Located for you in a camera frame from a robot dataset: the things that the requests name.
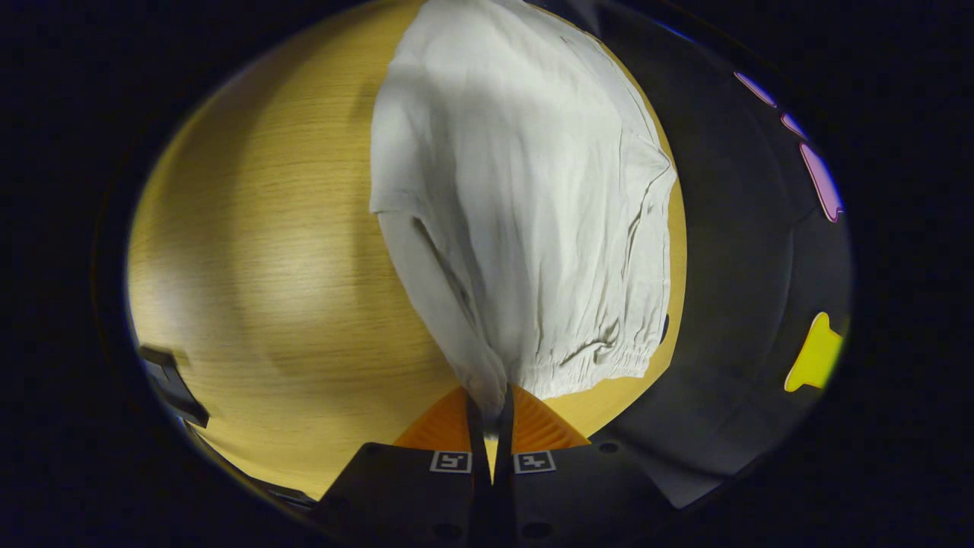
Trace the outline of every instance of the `wrinkled fabric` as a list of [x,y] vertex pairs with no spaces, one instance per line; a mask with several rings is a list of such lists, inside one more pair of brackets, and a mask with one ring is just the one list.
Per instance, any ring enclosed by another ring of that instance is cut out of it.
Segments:
[[372,119],[410,302],[481,410],[642,376],[669,301],[676,173],[601,46],[519,0],[430,0]]

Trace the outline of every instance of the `orange gripper pad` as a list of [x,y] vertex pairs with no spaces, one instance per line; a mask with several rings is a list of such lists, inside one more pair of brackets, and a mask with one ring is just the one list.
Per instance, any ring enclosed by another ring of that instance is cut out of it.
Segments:
[[440,398],[393,445],[415,450],[470,450],[467,391],[458,386]]
[[563,450],[587,446],[588,441],[564,418],[520,386],[514,390],[514,429],[511,452]]

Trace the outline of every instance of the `wooden table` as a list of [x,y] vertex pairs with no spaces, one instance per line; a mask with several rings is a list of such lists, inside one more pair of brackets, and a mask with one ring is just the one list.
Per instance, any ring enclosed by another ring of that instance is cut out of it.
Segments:
[[[372,104],[420,5],[361,6],[248,66],[174,137],[133,222],[137,340],[175,354],[215,449],[314,498],[362,443],[390,443],[457,386],[368,212]],[[548,400],[586,436],[672,357],[687,265],[679,181],[669,214],[670,327],[648,372]]]

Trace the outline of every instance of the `white garment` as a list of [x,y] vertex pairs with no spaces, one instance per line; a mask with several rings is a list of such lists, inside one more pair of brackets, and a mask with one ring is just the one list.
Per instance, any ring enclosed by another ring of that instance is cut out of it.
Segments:
[[591,37],[520,0],[429,0],[372,119],[396,272],[488,416],[642,376],[669,301],[676,173]]

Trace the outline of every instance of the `screw hole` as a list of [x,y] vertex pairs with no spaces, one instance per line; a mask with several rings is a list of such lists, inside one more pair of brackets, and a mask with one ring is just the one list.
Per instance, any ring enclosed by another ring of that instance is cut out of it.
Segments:
[[444,539],[460,538],[460,535],[464,534],[463,529],[453,524],[436,524],[433,526],[432,532],[436,535],[436,538]]
[[551,525],[544,522],[533,522],[521,530],[525,538],[545,538],[551,534]]

